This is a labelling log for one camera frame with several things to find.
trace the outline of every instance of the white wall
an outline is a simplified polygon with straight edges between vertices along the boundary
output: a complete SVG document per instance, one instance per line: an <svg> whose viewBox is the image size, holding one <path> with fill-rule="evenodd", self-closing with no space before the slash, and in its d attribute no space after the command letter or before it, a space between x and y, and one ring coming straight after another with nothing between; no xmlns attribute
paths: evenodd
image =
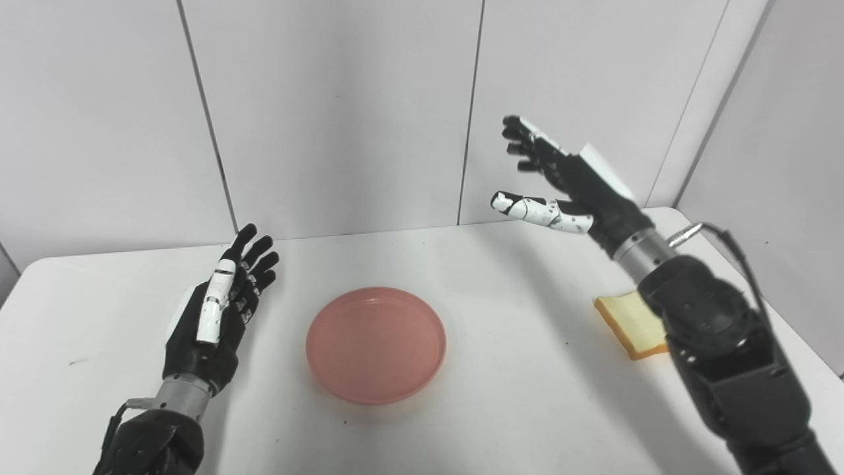
<svg viewBox="0 0 844 475"><path fill-rule="evenodd" d="M239 221L457 223L479 0L186 0Z"/></svg>
<svg viewBox="0 0 844 475"><path fill-rule="evenodd" d="M730 228L766 298L844 372L844 3L779 0L679 208Z"/></svg>
<svg viewBox="0 0 844 475"><path fill-rule="evenodd" d="M6 297L12 291L16 281L18 281L18 271L6 259L3 245L0 244L0 306L3 306L3 302L6 301Z"/></svg>
<svg viewBox="0 0 844 475"><path fill-rule="evenodd" d="M553 193L504 153L509 113L568 151L591 142L641 205L670 205L764 4L488 0L461 223L505 219L489 206L498 189Z"/></svg>
<svg viewBox="0 0 844 475"><path fill-rule="evenodd" d="M0 3L0 242L35 259L232 235L172 1Z"/></svg>
<svg viewBox="0 0 844 475"><path fill-rule="evenodd" d="M691 154L672 144L705 130L763 3L185 10L236 220L300 238L453 225L464 164L461 221L501 219L493 191L548 190L503 154L510 112L572 149L594 142L643 203L660 181L679 186ZM177 3L4 2L0 44L0 241L21 270L46 256L230 239Z"/></svg>

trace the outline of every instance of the silver cylinder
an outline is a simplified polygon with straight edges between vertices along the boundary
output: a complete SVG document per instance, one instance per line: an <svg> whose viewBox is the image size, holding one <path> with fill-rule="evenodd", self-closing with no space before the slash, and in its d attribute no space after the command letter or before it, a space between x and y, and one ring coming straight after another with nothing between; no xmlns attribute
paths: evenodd
<svg viewBox="0 0 844 475"><path fill-rule="evenodd" d="M665 242L656 229L648 228L628 237L613 255L636 285L663 262L676 257L677 253Z"/></svg>
<svg viewBox="0 0 844 475"><path fill-rule="evenodd" d="M165 409L201 422L212 396L211 384L193 374L172 374L163 383L155 398L153 409Z"/></svg>

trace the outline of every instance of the white table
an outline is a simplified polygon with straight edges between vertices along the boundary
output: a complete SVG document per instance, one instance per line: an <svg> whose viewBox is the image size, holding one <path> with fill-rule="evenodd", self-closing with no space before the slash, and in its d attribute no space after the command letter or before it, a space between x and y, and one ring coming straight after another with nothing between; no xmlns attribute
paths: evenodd
<svg viewBox="0 0 844 475"><path fill-rule="evenodd" d="M688 221L649 214L663 234ZM200 472L235 474L736 473L667 355L631 362L592 299L633 285L588 237L521 222L276 243L232 384L211 401ZM744 281L703 238L681 248ZM0 471L90 473L108 417L160 384L166 328L221 246L44 259L0 311ZM358 407L305 361L317 311L357 287L410 291L446 327L419 394ZM844 472L844 384L772 313Z"/></svg>

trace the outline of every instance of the metal wrist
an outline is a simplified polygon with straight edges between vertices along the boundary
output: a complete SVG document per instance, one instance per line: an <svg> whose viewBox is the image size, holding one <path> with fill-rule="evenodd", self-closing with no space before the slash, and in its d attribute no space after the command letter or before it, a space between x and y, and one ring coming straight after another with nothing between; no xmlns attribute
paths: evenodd
<svg viewBox="0 0 844 475"><path fill-rule="evenodd" d="M649 227L628 237L613 254L613 260L618 262L638 285L663 262L676 256L677 253L668 246L657 230Z"/></svg>

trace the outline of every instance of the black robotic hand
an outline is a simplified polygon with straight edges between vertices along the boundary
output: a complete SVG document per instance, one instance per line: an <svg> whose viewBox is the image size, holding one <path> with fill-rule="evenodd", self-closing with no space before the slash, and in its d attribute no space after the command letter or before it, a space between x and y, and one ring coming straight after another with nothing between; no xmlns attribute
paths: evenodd
<svg viewBox="0 0 844 475"><path fill-rule="evenodd" d="M273 245L269 236L258 239L244 254L244 247L256 235L254 224L241 229L211 278L193 290L167 341L164 378L195 374L211 384L215 395L231 382L246 324L255 314L261 292L275 281L272 267L279 262L276 252L261 257Z"/></svg>
<svg viewBox="0 0 844 475"><path fill-rule="evenodd" d="M128 400L111 418L95 475L196 472L204 457L205 408L234 377L246 324L275 280L279 255L262 257L273 246L271 237L258 239L244 254L256 235L253 224L241 229L211 277L178 310L158 394ZM127 409L145 412L121 424Z"/></svg>
<svg viewBox="0 0 844 475"><path fill-rule="evenodd" d="M518 116L505 117L504 125L503 135L511 141L507 152L527 157L518 169L542 173L570 200L500 191L492 207L541 226L588 232L618 262L663 321L680 378L704 424L727 442L742 473L834 474L809 428L809 399L768 323L744 253L729 232L709 223L690 228L705 224L717 230L742 265L758 310L703 262L677 254L591 145L571 155Z"/></svg>
<svg viewBox="0 0 844 475"><path fill-rule="evenodd" d="M633 193L591 145L580 154L562 150L548 135L519 116L504 117L507 153L524 156L520 172L539 172L569 200L495 193L491 205L524 221L566 232L588 232L610 258L634 233L653 228Z"/></svg>

